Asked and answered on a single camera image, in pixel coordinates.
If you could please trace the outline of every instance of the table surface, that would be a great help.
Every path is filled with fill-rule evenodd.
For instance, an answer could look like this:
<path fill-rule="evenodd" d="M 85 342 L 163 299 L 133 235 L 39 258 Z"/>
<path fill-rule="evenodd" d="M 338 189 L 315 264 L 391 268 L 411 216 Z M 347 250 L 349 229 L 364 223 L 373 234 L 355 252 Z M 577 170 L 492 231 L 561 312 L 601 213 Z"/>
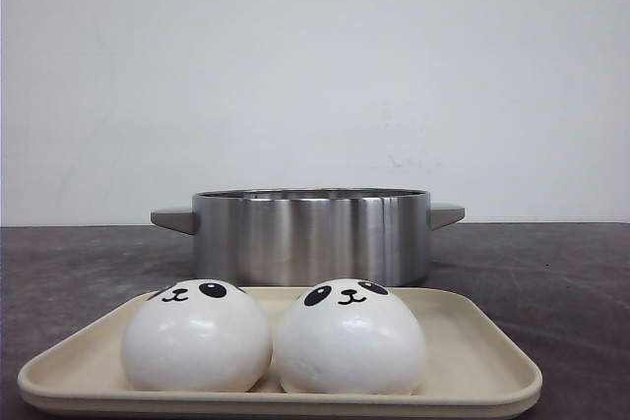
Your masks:
<path fill-rule="evenodd" d="M 630 224 L 459 223 L 426 287 L 471 298 L 542 370 L 523 420 L 630 418 Z M 36 354 L 135 295 L 190 278 L 189 237 L 151 226 L 2 229 L 3 419 Z"/>

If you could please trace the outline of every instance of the pot rim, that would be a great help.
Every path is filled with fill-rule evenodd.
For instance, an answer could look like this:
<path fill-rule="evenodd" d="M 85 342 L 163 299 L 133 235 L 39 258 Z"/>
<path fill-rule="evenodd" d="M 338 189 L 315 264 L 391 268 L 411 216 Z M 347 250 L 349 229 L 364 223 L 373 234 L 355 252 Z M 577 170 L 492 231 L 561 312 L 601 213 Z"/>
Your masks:
<path fill-rule="evenodd" d="M 384 187 L 303 187 L 260 188 L 200 192 L 195 198 L 242 201 L 360 201 L 429 196 L 427 191 Z"/>

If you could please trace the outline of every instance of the panda eye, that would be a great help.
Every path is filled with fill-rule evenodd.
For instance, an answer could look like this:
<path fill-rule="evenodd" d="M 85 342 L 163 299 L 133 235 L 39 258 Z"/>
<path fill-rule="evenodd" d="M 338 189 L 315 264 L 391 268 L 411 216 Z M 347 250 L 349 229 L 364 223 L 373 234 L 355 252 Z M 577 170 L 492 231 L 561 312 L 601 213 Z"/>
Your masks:
<path fill-rule="evenodd" d="M 164 289 L 160 289 L 158 292 L 156 292 L 154 295 L 152 295 L 151 297 L 149 297 L 147 300 L 151 300 L 155 297 L 158 297 L 160 294 L 162 294 L 163 292 L 166 292 L 168 289 L 170 289 L 171 287 L 174 287 L 175 285 L 177 285 L 177 283 L 175 282 L 174 284 L 170 284 L 169 286 L 165 287 Z"/>
<path fill-rule="evenodd" d="M 328 294 L 330 294 L 332 290 L 333 288 L 330 285 L 322 285 L 321 287 L 311 290 L 309 294 L 304 297 L 304 305 L 306 307 L 312 307 L 313 305 L 319 304 L 328 297 Z"/>
<path fill-rule="evenodd" d="M 216 282 L 205 282 L 199 286 L 199 290 L 208 297 L 212 297 L 214 299 L 221 299 L 225 297 L 227 290 L 220 284 Z"/>
<path fill-rule="evenodd" d="M 358 285 L 363 287 L 364 289 L 370 290 L 376 294 L 387 295 L 387 289 L 385 287 L 381 287 L 374 282 L 370 282 L 369 280 L 362 280 Z"/>

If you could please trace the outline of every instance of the stainless steel pot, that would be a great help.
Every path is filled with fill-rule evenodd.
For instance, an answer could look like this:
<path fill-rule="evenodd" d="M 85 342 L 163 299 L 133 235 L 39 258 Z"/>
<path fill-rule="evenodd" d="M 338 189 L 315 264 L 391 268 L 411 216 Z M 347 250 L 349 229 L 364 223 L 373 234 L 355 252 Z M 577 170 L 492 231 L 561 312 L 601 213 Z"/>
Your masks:
<path fill-rule="evenodd" d="M 402 285 L 424 277 L 431 230 L 464 208 L 405 189 L 204 192 L 191 209 L 151 221 L 194 240 L 195 275 L 251 285 L 313 285 L 357 277 Z"/>

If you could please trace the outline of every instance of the beige tray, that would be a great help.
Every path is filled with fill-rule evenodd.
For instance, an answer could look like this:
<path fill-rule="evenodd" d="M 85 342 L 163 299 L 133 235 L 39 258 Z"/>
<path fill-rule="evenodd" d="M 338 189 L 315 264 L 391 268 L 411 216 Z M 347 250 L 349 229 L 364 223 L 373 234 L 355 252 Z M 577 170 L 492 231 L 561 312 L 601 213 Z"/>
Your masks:
<path fill-rule="evenodd" d="M 304 291 L 250 287 L 272 324 Z M 511 418 L 536 403 L 540 369 L 466 297 L 433 289 L 396 288 L 424 328 L 426 379 L 413 395 L 284 393 L 273 363 L 250 392 L 131 390 L 118 350 L 130 317 L 149 294 L 113 312 L 29 361 L 20 371 L 23 399 L 56 414 L 217 418 L 309 415 Z"/>

